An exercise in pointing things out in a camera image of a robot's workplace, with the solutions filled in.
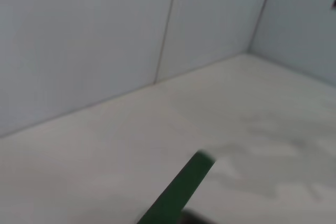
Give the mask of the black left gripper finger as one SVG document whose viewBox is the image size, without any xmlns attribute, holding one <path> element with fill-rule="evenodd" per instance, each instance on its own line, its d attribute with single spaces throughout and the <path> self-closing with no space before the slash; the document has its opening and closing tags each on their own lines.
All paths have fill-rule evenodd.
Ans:
<svg viewBox="0 0 336 224">
<path fill-rule="evenodd" d="M 215 222 L 195 211 L 185 209 L 181 212 L 180 224 L 215 224 Z"/>
</svg>

